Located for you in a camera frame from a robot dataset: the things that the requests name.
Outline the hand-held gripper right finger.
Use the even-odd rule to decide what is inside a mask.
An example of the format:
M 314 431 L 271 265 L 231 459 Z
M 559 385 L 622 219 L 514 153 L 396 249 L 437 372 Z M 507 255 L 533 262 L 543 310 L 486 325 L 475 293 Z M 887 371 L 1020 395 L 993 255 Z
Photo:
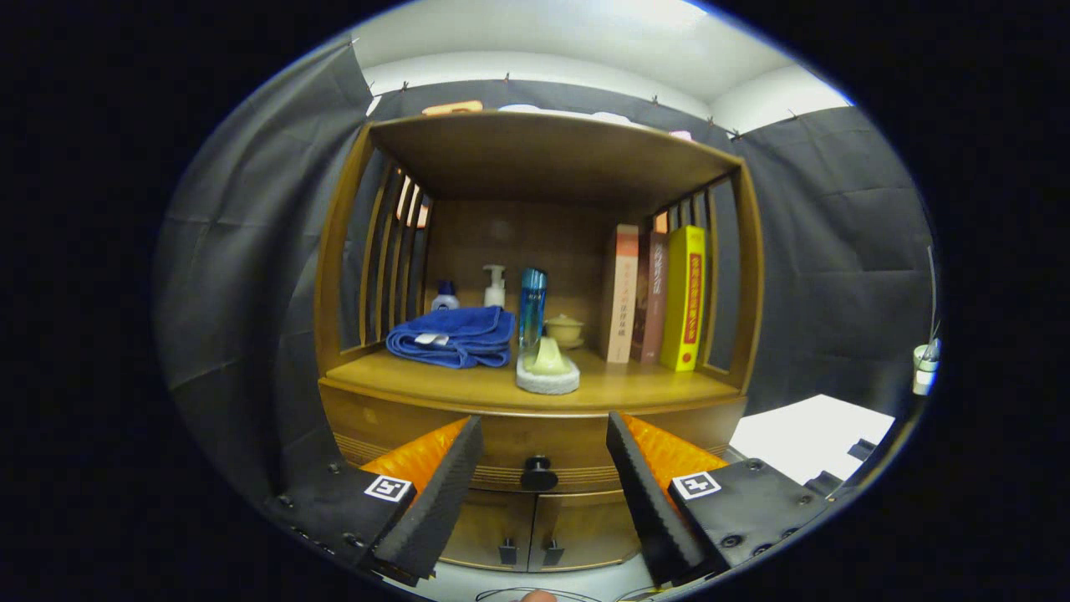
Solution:
M 727 462 L 637 416 L 611 412 L 605 446 L 657 585 L 752 564 L 825 514 L 825 492 L 752 458 Z

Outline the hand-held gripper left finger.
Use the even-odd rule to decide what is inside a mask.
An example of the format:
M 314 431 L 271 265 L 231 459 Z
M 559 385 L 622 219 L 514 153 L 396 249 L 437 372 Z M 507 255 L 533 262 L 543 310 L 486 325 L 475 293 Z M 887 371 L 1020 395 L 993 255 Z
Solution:
M 282 450 L 282 482 L 260 510 L 332 564 L 416 586 L 435 575 L 484 452 L 479 416 L 450 428 L 424 485 L 411 472 L 395 477 L 349 464 L 326 431 L 306 436 Z

